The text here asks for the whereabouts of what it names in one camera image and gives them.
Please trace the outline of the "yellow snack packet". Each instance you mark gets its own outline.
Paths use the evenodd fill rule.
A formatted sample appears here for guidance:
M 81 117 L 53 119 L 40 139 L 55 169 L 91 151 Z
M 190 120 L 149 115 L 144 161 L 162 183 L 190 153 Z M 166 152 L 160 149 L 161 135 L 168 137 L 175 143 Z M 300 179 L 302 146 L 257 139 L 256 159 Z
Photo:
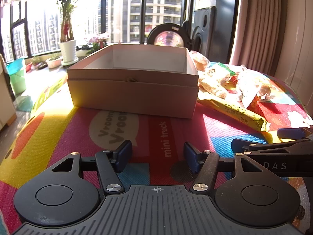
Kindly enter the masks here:
M 264 117 L 240 107 L 240 105 L 228 103 L 207 92 L 199 92 L 197 102 L 219 111 L 256 131 L 268 132 L 270 130 L 271 124 Z

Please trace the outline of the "red cartoon snack bag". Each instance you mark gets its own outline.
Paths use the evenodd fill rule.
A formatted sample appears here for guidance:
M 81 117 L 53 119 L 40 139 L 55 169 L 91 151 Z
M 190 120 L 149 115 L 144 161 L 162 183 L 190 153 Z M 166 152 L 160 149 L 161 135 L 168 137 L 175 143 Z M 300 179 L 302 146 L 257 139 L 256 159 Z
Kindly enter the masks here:
M 245 65 L 238 66 L 236 91 L 245 109 L 253 101 L 280 103 L 288 98 L 278 84 L 268 76 L 256 70 L 248 69 Z

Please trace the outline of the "brown cardboard box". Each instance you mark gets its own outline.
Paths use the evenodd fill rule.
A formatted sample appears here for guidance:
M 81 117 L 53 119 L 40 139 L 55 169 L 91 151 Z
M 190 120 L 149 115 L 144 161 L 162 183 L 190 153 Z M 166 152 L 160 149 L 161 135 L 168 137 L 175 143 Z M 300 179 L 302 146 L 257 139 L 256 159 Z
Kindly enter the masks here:
M 198 73 L 187 48 L 109 45 L 67 70 L 77 107 L 192 118 Z

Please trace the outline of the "clear bread snack bag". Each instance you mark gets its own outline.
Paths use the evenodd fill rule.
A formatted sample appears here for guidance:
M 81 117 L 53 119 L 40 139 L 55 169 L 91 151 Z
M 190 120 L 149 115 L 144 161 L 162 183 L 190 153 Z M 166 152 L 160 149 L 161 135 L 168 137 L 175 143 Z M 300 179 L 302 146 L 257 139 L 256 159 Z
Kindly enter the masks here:
M 206 92 L 225 100 L 229 92 L 224 85 L 229 81 L 236 80 L 238 75 L 225 64 L 211 63 L 199 52 L 192 50 L 190 55 L 198 71 L 198 84 L 200 87 Z

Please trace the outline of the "colourful cartoon play mat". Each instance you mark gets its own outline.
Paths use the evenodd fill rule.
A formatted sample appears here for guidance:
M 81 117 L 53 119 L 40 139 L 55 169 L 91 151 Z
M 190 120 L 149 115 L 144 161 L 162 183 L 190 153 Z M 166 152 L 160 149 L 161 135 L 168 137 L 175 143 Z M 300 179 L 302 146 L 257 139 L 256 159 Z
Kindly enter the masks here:
M 134 184 L 184 184 L 194 179 L 183 159 L 183 144 L 232 157 L 235 138 L 260 143 L 277 142 L 282 127 L 309 127 L 308 115 L 282 81 L 271 78 L 288 98 L 280 103 L 257 103 L 254 113 L 271 125 L 259 132 L 235 119 L 196 105 L 192 119 L 123 114 L 114 111 L 74 107 L 66 83 L 61 83 L 41 107 L 31 114 L 11 146 L 5 148 L 1 163 L 1 234 L 10 234 L 21 224 L 13 206 L 16 191 L 67 154 L 92 156 L 100 150 L 115 149 L 126 139 L 132 141 L 133 155 L 119 175 L 124 186 Z

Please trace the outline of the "beige curtain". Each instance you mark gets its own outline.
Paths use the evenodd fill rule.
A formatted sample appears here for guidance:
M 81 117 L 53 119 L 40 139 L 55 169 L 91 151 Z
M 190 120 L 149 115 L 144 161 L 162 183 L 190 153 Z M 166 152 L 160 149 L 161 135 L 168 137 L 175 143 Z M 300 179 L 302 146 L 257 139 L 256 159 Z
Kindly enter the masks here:
M 274 75 L 285 34 L 287 0 L 238 0 L 230 64 Z

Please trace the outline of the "low white planter bowl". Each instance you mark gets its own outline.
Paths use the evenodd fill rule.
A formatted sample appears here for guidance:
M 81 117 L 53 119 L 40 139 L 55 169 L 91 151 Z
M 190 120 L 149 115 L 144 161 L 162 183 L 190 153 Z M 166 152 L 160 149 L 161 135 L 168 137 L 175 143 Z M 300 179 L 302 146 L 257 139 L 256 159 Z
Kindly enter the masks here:
M 49 69 L 54 69 L 56 67 L 59 67 L 61 65 L 61 62 L 63 60 L 63 57 L 61 55 L 55 55 L 51 58 L 46 60 L 46 64 Z

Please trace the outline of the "dark grey washing machine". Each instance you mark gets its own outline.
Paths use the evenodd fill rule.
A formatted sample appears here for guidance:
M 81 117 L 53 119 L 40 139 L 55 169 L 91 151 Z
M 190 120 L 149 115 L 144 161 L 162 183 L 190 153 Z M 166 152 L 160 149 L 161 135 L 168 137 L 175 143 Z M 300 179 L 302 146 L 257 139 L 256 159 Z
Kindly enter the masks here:
M 191 49 L 209 57 L 214 29 L 216 7 L 211 6 L 193 12 L 191 26 Z

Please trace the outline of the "pink orchid in pot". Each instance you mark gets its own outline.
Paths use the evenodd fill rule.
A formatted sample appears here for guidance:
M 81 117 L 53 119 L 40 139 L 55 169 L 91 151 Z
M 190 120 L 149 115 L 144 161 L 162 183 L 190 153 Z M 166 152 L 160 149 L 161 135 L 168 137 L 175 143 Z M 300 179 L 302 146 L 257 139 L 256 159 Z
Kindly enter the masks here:
M 98 36 L 92 37 L 89 40 L 89 44 L 92 45 L 92 47 L 87 51 L 87 55 L 91 55 L 94 52 L 97 52 L 98 50 L 104 48 L 107 46 L 107 39 L 108 37 L 105 34 L 100 34 Z

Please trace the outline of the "green plastic bucket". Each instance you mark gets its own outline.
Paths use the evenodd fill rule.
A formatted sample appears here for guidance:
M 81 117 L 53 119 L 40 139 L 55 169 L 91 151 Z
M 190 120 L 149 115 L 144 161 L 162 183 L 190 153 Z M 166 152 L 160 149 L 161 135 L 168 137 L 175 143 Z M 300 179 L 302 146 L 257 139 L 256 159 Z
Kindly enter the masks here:
M 15 74 L 10 75 L 11 87 L 15 94 L 21 94 L 26 90 L 26 82 L 24 77 L 24 71 L 20 70 Z

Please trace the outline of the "round washing machine door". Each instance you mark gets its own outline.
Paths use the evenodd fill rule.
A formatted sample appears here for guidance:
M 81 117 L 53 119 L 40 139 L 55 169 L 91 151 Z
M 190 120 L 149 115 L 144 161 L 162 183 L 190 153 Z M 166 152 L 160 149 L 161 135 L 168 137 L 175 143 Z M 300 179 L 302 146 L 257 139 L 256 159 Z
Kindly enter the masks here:
M 188 50 L 191 50 L 192 46 L 188 32 L 174 23 L 163 23 L 153 28 L 146 43 L 148 45 L 182 47 Z

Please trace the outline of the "teal plastic bucket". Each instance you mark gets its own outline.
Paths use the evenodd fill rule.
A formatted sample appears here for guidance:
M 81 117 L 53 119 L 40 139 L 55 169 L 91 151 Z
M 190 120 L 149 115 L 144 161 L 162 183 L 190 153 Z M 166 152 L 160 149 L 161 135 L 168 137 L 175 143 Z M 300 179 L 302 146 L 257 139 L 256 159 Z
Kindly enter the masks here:
M 8 75 L 13 75 L 19 72 L 20 70 L 22 70 L 24 66 L 25 66 L 24 58 L 18 58 L 12 63 L 9 63 L 6 66 L 6 70 L 7 70 Z

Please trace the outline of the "tall plant in white pot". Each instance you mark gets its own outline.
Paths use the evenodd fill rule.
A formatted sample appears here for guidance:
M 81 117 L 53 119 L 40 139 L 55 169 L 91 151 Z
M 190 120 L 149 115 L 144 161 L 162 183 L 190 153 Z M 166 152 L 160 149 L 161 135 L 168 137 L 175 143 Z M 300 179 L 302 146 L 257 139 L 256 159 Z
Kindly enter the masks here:
M 76 40 L 73 36 L 71 15 L 75 9 L 74 0 L 56 0 L 60 6 L 62 24 L 60 28 L 60 51 L 63 66 L 73 65 L 78 61 L 76 56 Z

